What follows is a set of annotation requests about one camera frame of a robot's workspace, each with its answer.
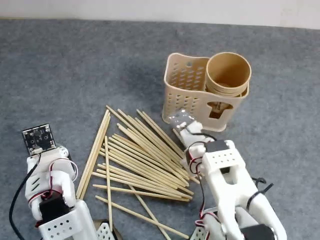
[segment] round cup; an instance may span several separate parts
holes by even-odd
[[[220,52],[207,62],[205,84],[208,92],[237,97],[246,90],[250,78],[249,62],[237,53]]]

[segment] circuit board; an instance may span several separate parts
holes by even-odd
[[[22,136],[30,156],[56,148],[49,124],[25,129]]]

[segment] cylindrical container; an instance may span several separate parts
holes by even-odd
[[[204,129],[221,132],[249,94],[250,76],[248,61],[236,53],[222,52],[210,59],[172,53],[164,74],[162,119],[169,123],[169,116],[186,109]]]
[[[206,91],[222,97],[241,97],[251,78],[251,66],[241,55],[234,52],[220,52],[212,56],[206,65]],[[211,102],[211,117],[219,118],[231,109],[226,102]]]

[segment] robotic arm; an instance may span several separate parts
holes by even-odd
[[[65,147],[56,146],[50,126],[29,128],[22,135],[30,154],[25,198],[38,221],[36,226],[42,239],[114,240],[108,223],[102,222],[96,230],[86,203],[76,200],[73,181],[78,175],[77,165]],[[10,222],[19,239],[24,239],[12,221],[17,197],[16,194],[10,208]]]
[[[201,123],[184,110],[170,120],[186,147],[182,164],[189,174],[205,176],[217,206],[217,217],[203,215],[208,239],[287,240],[283,225],[264,191],[259,191],[250,177],[235,144],[201,133]]]

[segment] perforated plastic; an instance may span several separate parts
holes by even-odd
[[[114,235],[110,231],[108,223],[102,223],[96,231],[98,234],[98,239],[99,240],[115,240]]]
[[[206,234],[207,232],[203,227],[197,226],[189,240],[205,240]]]
[[[246,166],[245,161],[236,148],[206,153],[203,157],[207,159],[212,171],[237,165]]]
[[[39,230],[45,240],[62,240],[80,232],[82,228],[82,221],[77,212],[71,211],[41,225]]]
[[[39,226],[43,240],[96,240],[97,231],[89,209],[83,200],[77,200],[71,212]]]
[[[234,114],[242,100],[249,94],[249,84],[237,97],[220,96],[206,91],[206,66],[208,57],[192,57],[172,53],[164,74],[165,97],[162,119],[170,123],[169,116],[186,109],[206,130],[220,132]],[[213,116],[213,108],[226,107],[220,116]]]

